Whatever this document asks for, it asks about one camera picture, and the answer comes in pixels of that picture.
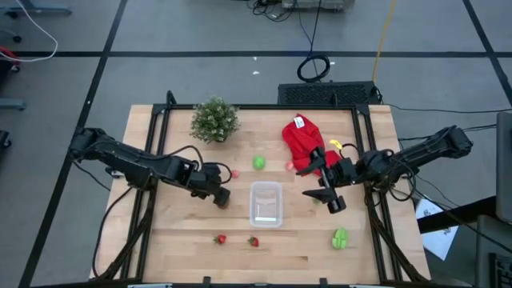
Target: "wooden table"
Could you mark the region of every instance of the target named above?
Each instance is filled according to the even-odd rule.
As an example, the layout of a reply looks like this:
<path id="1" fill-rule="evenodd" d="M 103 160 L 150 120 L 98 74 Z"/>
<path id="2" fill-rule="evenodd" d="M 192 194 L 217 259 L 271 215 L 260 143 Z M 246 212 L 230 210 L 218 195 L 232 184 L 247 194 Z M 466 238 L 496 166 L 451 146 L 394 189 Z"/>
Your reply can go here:
<path id="1" fill-rule="evenodd" d="M 151 107 L 132 106 L 124 143 L 144 148 Z M 377 147 L 399 150 L 390 108 L 371 106 L 370 111 Z M 362 185 L 337 189 L 347 208 L 341 213 L 329 214 L 326 206 L 315 205 L 312 198 L 301 195 L 304 190 L 317 189 L 318 178 L 295 176 L 285 169 L 291 153 L 282 140 L 281 131 L 293 121 L 296 113 L 315 123 L 326 147 L 333 149 L 328 143 L 330 139 L 355 143 L 349 111 L 240 110 L 240 130 L 224 143 L 209 145 L 189 136 L 192 113 L 192 110 L 172 111 L 164 154 L 192 144 L 199 148 L 205 161 L 223 162 L 239 170 L 241 175 L 226 184 L 231 190 L 226 210 L 217 208 L 212 197 L 203 201 L 192 198 L 185 190 L 165 184 L 158 186 L 144 282 L 201 282 L 204 276 L 211 276 L 213 283 L 315 284 L 319 278 L 327 278 L 329 284 L 378 283 Z M 153 153 L 158 132 L 155 137 Z M 266 157 L 262 171 L 252 167 L 251 160 L 256 154 Z M 344 150 L 344 155 L 353 161 L 358 159 L 357 151 L 351 148 Z M 197 158 L 192 150 L 180 156 Z M 284 219 L 280 229 L 262 230 L 250 225 L 249 192 L 250 184 L 255 181 L 282 184 Z M 407 190 L 408 186 L 400 181 L 397 188 Z M 114 180 L 109 204 L 125 190 L 123 179 Z M 99 271 L 104 271 L 126 241 L 134 195 L 132 192 L 123 199 L 106 220 L 98 252 Z M 429 278 L 412 202 L 397 202 L 389 195 L 388 201 L 397 244 L 418 271 Z M 334 250 L 331 238 L 340 227 L 348 230 L 348 247 Z M 215 245 L 212 239 L 217 234 L 226 235 L 227 243 Z M 259 238 L 259 248 L 248 245 L 251 235 Z M 389 251 L 384 242 L 382 247 L 387 277 L 392 278 Z M 134 250 L 130 275 L 134 275 L 137 256 L 138 247 Z"/>

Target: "white cord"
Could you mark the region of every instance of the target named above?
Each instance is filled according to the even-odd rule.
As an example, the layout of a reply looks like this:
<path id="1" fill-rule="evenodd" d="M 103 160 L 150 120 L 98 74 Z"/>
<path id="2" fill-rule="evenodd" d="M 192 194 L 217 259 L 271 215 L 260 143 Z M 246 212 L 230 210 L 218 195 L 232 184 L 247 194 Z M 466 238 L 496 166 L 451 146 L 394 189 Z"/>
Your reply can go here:
<path id="1" fill-rule="evenodd" d="M 0 55 L 9 59 L 9 60 L 12 60 L 12 61 L 17 61 L 17 62 L 37 62 L 37 61 L 42 61 L 42 60 L 48 60 L 50 58 L 52 58 L 55 53 L 57 52 L 57 48 L 58 48 L 58 42 L 57 40 L 55 40 L 55 38 L 50 35 L 50 33 L 46 32 L 43 28 L 40 27 L 40 25 L 38 25 L 33 19 L 32 17 L 29 15 L 29 13 L 26 11 L 25 7 L 23 6 L 23 4 L 20 3 L 19 0 L 16 0 L 16 3 L 19 4 L 19 6 L 23 9 L 23 12 L 25 12 L 26 16 L 28 17 L 28 19 L 37 27 L 39 28 L 44 34 L 48 35 L 48 37 L 50 37 L 52 40 L 54 40 L 55 42 L 55 49 L 54 49 L 54 52 L 52 52 L 52 54 L 50 54 L 50 56 L 46 56 L 46 57 L 43 57 L 43 58 L 36 58 L 36 59 L 17 59 L 17 58 L 11 58 L 7 55 L 5 55 L 4 53 L 0 52 Z"/>

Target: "small green plant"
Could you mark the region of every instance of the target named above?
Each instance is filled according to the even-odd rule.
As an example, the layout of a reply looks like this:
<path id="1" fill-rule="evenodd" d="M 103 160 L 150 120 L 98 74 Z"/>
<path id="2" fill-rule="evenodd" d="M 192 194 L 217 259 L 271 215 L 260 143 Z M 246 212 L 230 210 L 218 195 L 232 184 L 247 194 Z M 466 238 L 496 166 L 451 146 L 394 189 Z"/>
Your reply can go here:
<path id="1" fill-rule="evenodd" d="M 206 143 L 224 142 L 228 136 L 238 130 L 238 108 L 224 102 L 220 97 L 213 97 L 206 103 L 194 106 L 192 133 L 194 138 Z"/>

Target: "metal table leg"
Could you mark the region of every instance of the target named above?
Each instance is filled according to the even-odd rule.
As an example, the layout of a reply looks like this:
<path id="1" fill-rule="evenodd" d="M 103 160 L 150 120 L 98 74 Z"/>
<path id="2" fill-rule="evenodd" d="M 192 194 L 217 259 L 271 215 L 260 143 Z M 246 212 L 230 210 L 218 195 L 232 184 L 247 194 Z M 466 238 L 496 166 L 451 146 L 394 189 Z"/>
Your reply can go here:
<path id="1" fill-rule="evenodd" d="M 0 109 L 16 109 L 24 110 L 26 108 L 25 101 L 15 98 L 0 98 Z"/>
<path id="2" fill-rule="evenodd" d="M 64 5 L 52 5 L 46 4 L 44 6 L 38 6 L 32 3 L 31 0 L 20 0 L 20 2 L 24 5 L 25 9 L 28 12 L 32 12 L 32 14 L 43 14 L 43 13 L 52 13 L 52 14 L 71 14 L 71 10 L 68 6 Z M 23 13 L 23 9 L 20 6 L 12 6 L 12 7 L 0 7 L 0 10 L 7 10 L 7 14 L 13 17 L 13 13 Z"/>

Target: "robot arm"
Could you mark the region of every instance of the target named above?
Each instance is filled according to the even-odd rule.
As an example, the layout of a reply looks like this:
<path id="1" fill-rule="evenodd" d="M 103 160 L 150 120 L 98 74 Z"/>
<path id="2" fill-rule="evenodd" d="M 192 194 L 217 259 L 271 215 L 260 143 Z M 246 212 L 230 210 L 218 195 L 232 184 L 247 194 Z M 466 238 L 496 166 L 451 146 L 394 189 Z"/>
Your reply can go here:
<path id="1" fill-rule="evenodd" d="M 70 145 L 74 160 L 99 160 L 123 172 L 128 185 L 140 190 L 151 190 L 158 180 L 191 192 L 191 196 L 214 196 L 214 204 L 224 207 L 230 191 L 221 187 L 220 168 L 172 154 L 155 156 L 140 149 L 115 141 L 105 131 L 96 128 L 79 129 Z"/>
<path id="2" fill-rule="evenodd" d="M 462 129 L 456 126 L 444 128 L 428 137 L 422 143 L 394 153 L 392 150 L 372 150 L 365 152 L 354 164 L 350 158 L 344 158 L 331 167 L 326 166 L 325 153 L 317 147 L 310 153 L 311 164 L 297 174 L 307 174 L 320 169 L 322 177 L 318 184 L 325 188 L 302 192 L 304 195 L 327 203 L 332 214 L 346 208 L 343 198 L 336 195 L 335 187 L 368 182 L 377 189 L 388 189 L 403 174 L 413 176 L 419 167 L 433 160 L 444 158 L 460 158 L 471 152 L 473 143 Z"/>

